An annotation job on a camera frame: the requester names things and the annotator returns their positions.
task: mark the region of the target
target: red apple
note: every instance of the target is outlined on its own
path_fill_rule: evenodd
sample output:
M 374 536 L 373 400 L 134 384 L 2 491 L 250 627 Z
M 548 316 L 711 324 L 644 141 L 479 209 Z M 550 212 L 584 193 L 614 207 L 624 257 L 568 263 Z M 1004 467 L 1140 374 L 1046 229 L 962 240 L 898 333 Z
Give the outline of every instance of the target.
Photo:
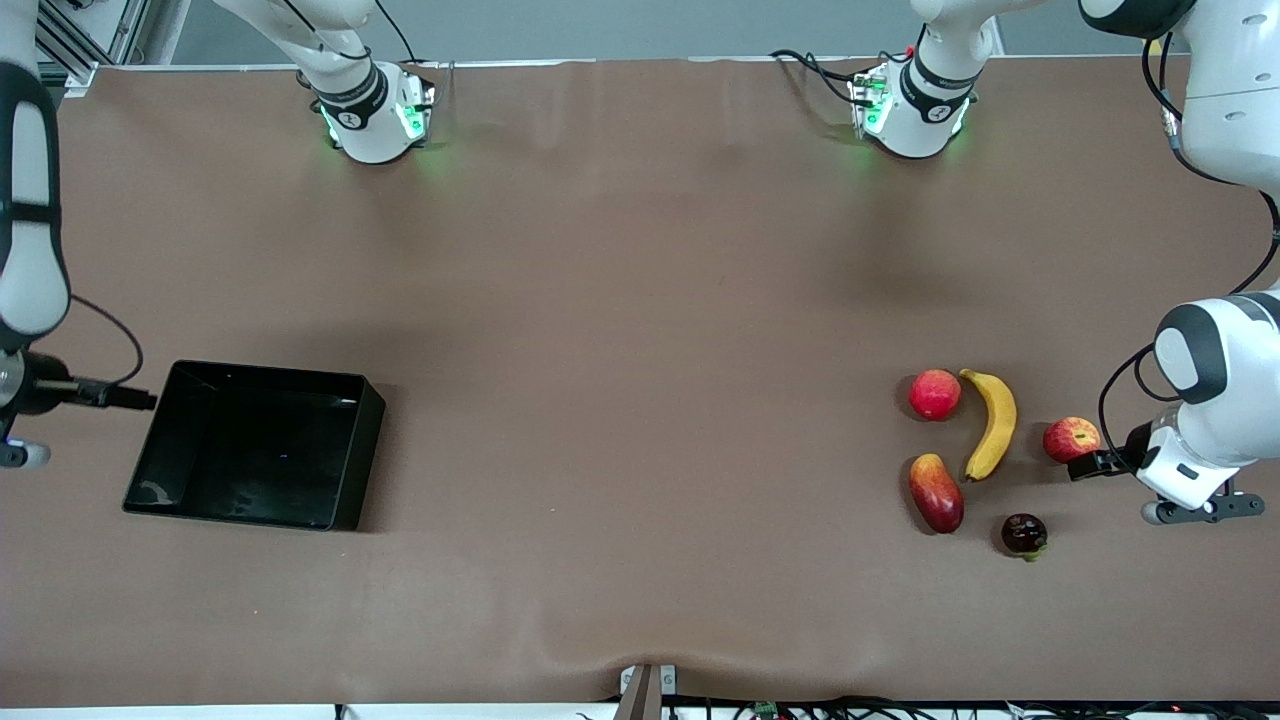
M 946 370 L 925 370 L 915 375 L 908 400 L 925 420 L 946 420 L 960 404 L 960 380 Z
M 1062 418 L 1044 429 L 1044 452 L 1056 462 L 1070 462 L 1093 452 L 1102 445 L 1102 437 L 1093 423 L 1084 418 Z

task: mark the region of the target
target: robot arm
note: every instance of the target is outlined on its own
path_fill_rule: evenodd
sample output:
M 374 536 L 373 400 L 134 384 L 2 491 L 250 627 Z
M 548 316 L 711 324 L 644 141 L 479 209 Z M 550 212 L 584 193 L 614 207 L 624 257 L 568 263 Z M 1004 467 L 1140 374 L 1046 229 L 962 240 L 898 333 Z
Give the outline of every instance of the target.
M 911 0 L 924 28 L 914 55 L 858 76 L 854 127 L 891 152 L 928 158 L 960 132 L 973 86 L 996 49 L 993 18 L 1046 0 Z
M 155 407 L 131 388 L 73 378 L 56 357 L 29 350 L 67 316 L 58 118 L 36 64 L 37 0 L 0 3 L 0 468 L 33 468 L 49 448 L 9 437 L 19 413 L 61 402 Z
M 13 355 L 63 322 L 58 118 L 36 65 L 37 0 L 0 5 L 0 352 Z
M 1107 32 L 1156 38 L 1175 29 L 1187 38 L 1188 160 L 1268 197 L 1280 192 L 1280 73 L 1271 74 L 1280 0 L 1080 0 L 1080 10 Z M 1087 457 L 1073 464 L 1073 479 L 1134 469 L 1162 500 L 1144 509 L 1152 523 L 1260 514 L 1261 498 L 1236 493 L 1231 478 L 1280 457 L 1280 284 L 1174 307 L 1156 331 L 1155 355 L 1181 402 L 1130 434 L 1120 466 L 1103 461 L 1100 470 Z
M 334 145 L 387 163 L 426 142 L 435 91 L 392 63 L 375 63 L 356 28 L 374 0 L 215 0 L 291 60 L 320 100 Z

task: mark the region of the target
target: cable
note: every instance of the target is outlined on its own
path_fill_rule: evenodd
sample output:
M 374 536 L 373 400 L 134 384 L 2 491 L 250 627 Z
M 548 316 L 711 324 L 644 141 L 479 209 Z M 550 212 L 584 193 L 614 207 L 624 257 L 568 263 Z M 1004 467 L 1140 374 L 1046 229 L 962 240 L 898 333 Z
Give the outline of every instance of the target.
M 1156 350 L 1156 343 L 1153 342 L 1147 343 L 1147 346 L 1142 348 L 1142 357 L 1138 357 L 1138 361 L 1133 364 L 1133 379 L 1138 383 L 1138 387 L 1142 388 L 1142 392 L 1147 393 L 1147 397 L 1158 402 L 1176 402 L 1181 398 L 1178 397 L 1176 395 L 1169 397 L 1157 393 L 1156 391 L 1151 389 L 1147 386 L 1147 380 L 1142 378 L 1142 361 L 1146 360 L 1148 355 L 1155 352 L 1155 350 Z
M 774 59 L 794 58 L 794 59 L 799 60 L 800 64 L 804 65 L 806 69 L 809 69 L 809 70 L 812 70 L 814 73 L 818 73 L 818 77 L 822 78 L 822 82 L 824 82 L 827 85 L 827 88 L 831 90 L 831 92 L 835 94 L 836 97 L 840 97 L 845 102 L 849 102 L 850 105 L 856 105 L 859 108 L 870 108 L 872 106 L 872 104 L 869 101 L 867 101 L 867 100 L 855 100 L 855 99 L 845 95 L 844 92 L 841 92 L 841 90 L 838 87 L 836 87 L 835 85 L 832 85 L 832 82 L 831 82 L 832 79 L 836 79 L 836 81 L 840 81 L 840 82 L 849 82 L 850 79 L 852 79 L 852 76 L 841 74 L 841 73 L 837 73 L 837 72 L 833 72 L 833 70 L 828 70 L 827 68 L 823 68 L 818 63 L 818 59 L 813 56 L 813 53 L 808 53 L 805 55 L 800 55 L 795 50 L 774 50 L 773 53 L 769 53 L 769 56 L 774 58 Z
M 801 55 L 801 54 L 796 53 L 795 50 L 774 50 L 773 53 L 769 53 L 769 56 L 774 58 L 774 59 L 791 58 L 791 59 L 796 60 L 797 63 L 800 63 L 801 65 L 809 68 L 810 70 L 813 70 L 815 73 L 819 73 L 819 74 L 823 74 L 826 77 L 829 77 L 831 79 L 836 79 L 836 81 L 841 81 L 841 82 L 849 82 L 849 81 L 854 79 L 852 74 L 847 74 L 846 76 L 844 73 L 837 73 L 836 70 L 829 70 L 827 68 L 823 68 L 818 63 L 818 59 L 813 55 L 813 53 L 806 53 L 806 54 Z
M 133 331 L 131 331 L 128 325 L 125 325 L 124 323 L 122 323 L 120 319 L 116 318 L 115 315 L 113 315 L 113 314 L 108 313 L 105 309 L 102 309 L 101 305 L 97 305 L 96 302 L 86 300 L 86 299 L 83 299 L 83 297 L 81 297 L 81 296 L 78 296 L 76 293 L 72 293 L 72 300 L 74 300 L 76 302 L 79 302 L 84 307 L 88 307 L 90 310 L 97 313 L 102 318 L 106 318 L 108 322 L 110 322 L 113 325 L 115 325 L 116 328 L 119 328 L 120 332 L 124 333 L 124 337 L 129 338 L 129 342 L 133 343 L 133 355 L 136 357 L 136 360 L 133 363 L 133 369 L 129 370 L 128 374 L 125 374 L 123 378 L 120 378 L 118 380 L 111 380 L 111 382 L 109 382 L 106 384 L 114 387 L 114 386 L 124 384 L 124 383 L 132 380 L 133 378 L 138 377 L 138 373 L 142 372 L 142 364 L 145 361 L 145 356 L 142 355 L 142 343 L 138 342 L 138 336 L 133 334 Z
M 378 10 L 381 12 L 383 17 L 387 18 L 387 22 L 390 23 L 392 29 L 394 29 L 396 35 L 398 35 L 401 37 L 401 42 L 404 44 L 404 51 L 408 53 L 408 59 L 404 60 L 404 61 L 406 63 L 417 63 L 417 61 L 420 61 L 417 59 L 417 55 L 413 53 L 413 46 L 408 44 L 408 40 L 404 37 L 404 32 L 401 31 L 399 23 L 397 23 L 396 19 L 392 18 L 392 14 L 387 12 L 387 8 L 383 5 L 383 0 L 374 0 L 374 3 L 378 4 Z
M 1253 281 L 1258 279 L 1258 277 L 1261 277 L 1262 273 L 1266 272 L 1266 269 L 1271 265 L 1272 260 L 1275 260 L 1276 251 L 1280 250 L 1280 209 L 1276 208 L 1276 201 L 1266 192 L 1258 192 L 1258 195 L 1262 196 L 1262 200 L 1267 204 L 1267 211 L 1271 214 L 1271 246 L 1267 247 L 1266 255 L 1263 255 L 1262 261 L 1258 263 L 1256 268 L 1253 268 L 1253 272 L 1251 272 L 1243 281 L 1240 281 L 1234 288 L 1231 288 L 1231 291 L 1228 292 L 1228 295 L 1235 295 L 1243 291 L 1244 288 L 1249 287 L 1253 283 Z M 1107 450 L 1111 452 L 1111 456 L 1115 457 L 1120 462 L 1120 465 L 1123 465 L 1124 469 L 1134 477 L 1137 477 L 1138 473 L 1129 465 L 1128 461 L 1125 461 L 1124 457 L 1121 457 L 1116 452 L 1116 446 L 1111 441 L 1111 433 L 1107 430 L 1107 415 L 1106 415 L 1107 393 L 1111 392 L 1111 387 L 1115 386 L 1116 379 L 1119 379 L 1120 375 L 1124 374 L 1125 369 L 1129 365 L 1133 365 L 1133 377 L 1134 379 L 1138 380 L 1138 387 L 1140 387 L 1143 392 L 1146 392 L 1148 396 L 1161 402 L 1174 402 L 1179 400 L 1178 397 L 1165 397 L 1157 395 L 1147 386 L 1147 383 L 1142 378 L 1142 370 L 1139 370 L 1139 364 L 1142 363 L 1143 357 L 1153 352 L 1155 348 L 1156 345 L 1153 342 L 1149 342 L 1144 345 L 1138 352 L 1134 352 L 1133 356 L 1121 363 L 1120 366 L 1116 368 L 1114 373 L 1111 373 L 1111 377 L 1107 379 L 1106 384 L 1102 386 L 1102 392 L 1098 393 L 1098 429 L 1102 432 L 1102 439 L 1106 441 Z
M 1160 45 L 1160 90 L 1165 90 L 1165 63 L 1169 61 L 1169 46 L 1174 44 L 1174 33 L 1165 36 L 1165 41 Z
M 311 24 L 311 20 L 308 20 L 307 17 L 302 14 L 302 10 L 298 10 L 297 5 L 293 4 L 293 0 L 284 0 L 284 4 L 291 10 L 293 10 L 293 14 L 297 15 L 300 20 L 302 20 L 302 24 L 307 26 L 307 29 L 311 31 L 311 35 L 316 36 L 316 40 L 320 40 L 320 44 L 324 45 L 324 40 L 320 37 L 320 33 L 316 31 L 316 26 Z M 346 53 L 339 53 L 338 50 L 334 50 L 333 47 L 330 47 L 329 50 L 333 51 L 339 58 L 346 58 L 348 60 L 364 60 L 364 59 L 369 58 L 372 54 L 372 51 L 369 49 L 367 45 L 365 46 L 365 54 L 364 55 L 347 55 Z
M 1234 182 L 1229 182 L 1229 181 L 1225 181 L 1222 178 L 1216 178 L 1216 177 L 1206 173 L 1204 170 L 1197 168 L 1196 165 L 1192 165 L 1190 160 L 1188 160 L 1187 156 L 1183 155 L 1183 151 L 1181 151 L 1180 147 L 1174 146 L 1172 143 L 1170 143 L 1170 150 L 1174 151 L 1174 158 L 1178 160 L 1178 163 L 1181 167 L 1184 167 L 1188 170 L 1196 173 L 1197 176 L 1199 176 L 1199 177 L 1202 177 L 1202 178 L 1204 178 L 1204 179 L 1207 179 L 1210 182 L 1216 182 L 1216 183 L 1221 183 L 1221 184 L 1233 184 L 1233 186 L 1235 184 Z
M 1155 96 L 1156 100 L 1166 110 L 1169 110 L 1169 113 L 1174 115 L 1174 118 L 1178 119 L 1178 122 L 1183 122 L 1183 113 L 1174 106 L 1172 101 L 1170 101 L 1169 97 L 1165 97 L 1165 94 L 1161 92 L 1160 87 L 1156 85 L 1156 78 L 1151 76 L 1151 46 L 1155 42 L 1156 42 L 1155 40 L 1148 40 L 1147 44 L 1142 47 L 1142 78 L 1147 82 L 1147 90 L 1151 91 L 1152 96 Z

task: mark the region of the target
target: banana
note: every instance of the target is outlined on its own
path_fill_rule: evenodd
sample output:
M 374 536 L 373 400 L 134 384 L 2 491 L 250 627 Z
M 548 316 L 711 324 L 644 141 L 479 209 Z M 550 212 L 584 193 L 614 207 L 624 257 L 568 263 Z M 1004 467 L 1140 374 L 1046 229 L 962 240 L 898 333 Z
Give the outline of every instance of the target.
M 1009 451 L 1014 427 L 1018 424 L 1018 406 L 1014 405 L 1012 391 L 996 375 L 966 369 L 960 370 L 960 377 L 973 383 L 987 404 L 987 432 L 982 434 L 964 470 L 969 482 L 984 480 Z

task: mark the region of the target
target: black tray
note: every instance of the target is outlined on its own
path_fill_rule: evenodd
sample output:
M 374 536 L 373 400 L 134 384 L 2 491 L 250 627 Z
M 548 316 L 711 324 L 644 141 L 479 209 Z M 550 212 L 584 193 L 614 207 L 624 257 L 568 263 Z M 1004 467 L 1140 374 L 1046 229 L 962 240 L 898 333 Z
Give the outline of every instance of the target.
M 353 530 L 385 407 L 362 375 L 180 360 L 124 510 Z

